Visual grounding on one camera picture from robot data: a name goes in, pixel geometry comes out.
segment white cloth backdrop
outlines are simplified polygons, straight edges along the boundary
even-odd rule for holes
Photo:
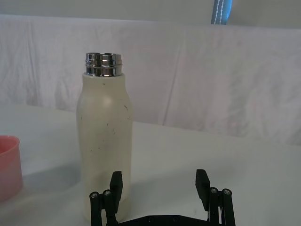
[[[136,121],[301,145],[301,30],[0,15],[0,102],[74,111],[89,51]]]

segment blue object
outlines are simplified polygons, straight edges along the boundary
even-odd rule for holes
[[[232,0],[214,0],[211,24],[227,24]]]

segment metal bottle neck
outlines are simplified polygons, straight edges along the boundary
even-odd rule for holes
[[[121,76],[121,55],[115,53],[86,53],[86,74],[96,77]]]

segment white bottle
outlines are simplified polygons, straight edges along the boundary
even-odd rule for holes
[[[114,171],[122,171],[123,190],[117,221],[130,208],[132,151],[132,107],[121,72],[121,56],[87,53],[87,72],[76,118],[81,154],[81,179],[84,185],[84,216],[90,217],[89,194],[109,189]],[[102,211],[105,225],[105,211]]]

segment white table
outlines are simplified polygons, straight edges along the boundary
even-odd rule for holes
[[[88,226],[81,214],[75,114],[0,105],[0,134],[20,138],[24,189],[0,203],[1,226]],[[128,219],[206,219],[196,169],[233,191],[237,226],[300,225],[301,147],[134,123]]]

